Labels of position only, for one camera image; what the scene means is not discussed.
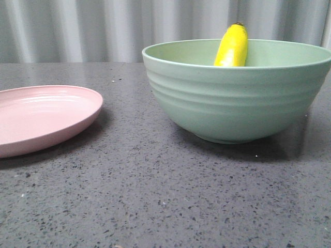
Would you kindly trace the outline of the yellow banana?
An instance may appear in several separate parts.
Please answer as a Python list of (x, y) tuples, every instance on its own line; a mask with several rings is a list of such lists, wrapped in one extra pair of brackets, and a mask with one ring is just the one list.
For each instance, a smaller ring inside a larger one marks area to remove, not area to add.
[(242, 67), (248, 52), (248, 34), (243, 23), (232, 24), (223, 35), (214, 66)]

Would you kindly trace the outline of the green ribbed bowl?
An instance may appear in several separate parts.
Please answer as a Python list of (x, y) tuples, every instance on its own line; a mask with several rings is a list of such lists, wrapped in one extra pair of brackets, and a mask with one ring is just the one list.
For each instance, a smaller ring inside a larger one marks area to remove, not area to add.
[(243, 67), (217, 67), (220, 41), (166, 42), (143, 49), (153, 94), (169, 118), (214, 143), (276, 134), (307, 112), (330, 70), (330, 50), (251, 39)]

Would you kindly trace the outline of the pink plate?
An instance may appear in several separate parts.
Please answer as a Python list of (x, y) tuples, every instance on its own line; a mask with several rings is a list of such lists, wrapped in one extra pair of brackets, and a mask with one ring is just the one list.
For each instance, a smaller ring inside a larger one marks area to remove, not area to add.
[(46, 85), (1, 91), (1, 158), (64, 142), (90, 126), (103, 104), (85, 87)]

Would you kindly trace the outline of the grey curtain backdrop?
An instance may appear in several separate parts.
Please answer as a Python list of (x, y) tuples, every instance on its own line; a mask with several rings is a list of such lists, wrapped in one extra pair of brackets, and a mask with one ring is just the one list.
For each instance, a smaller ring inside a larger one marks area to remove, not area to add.
[(330, 1), (1, 1), (1, 62), (139, 62), (144, 47), (219, 39), (330, 47)]

